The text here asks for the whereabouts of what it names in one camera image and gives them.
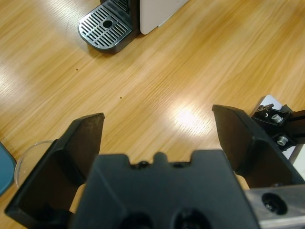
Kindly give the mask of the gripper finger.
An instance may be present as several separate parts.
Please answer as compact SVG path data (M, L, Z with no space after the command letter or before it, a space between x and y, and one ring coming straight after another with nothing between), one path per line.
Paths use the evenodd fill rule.
M99 154L103 113L74 120L29 173L5 214L28 229L66 229L74 196Z
M303 185L305 180L283 154L305 142L305 112L287 105L260 105L244 110L215 104L212 111L220 145L233 171L250 188Z

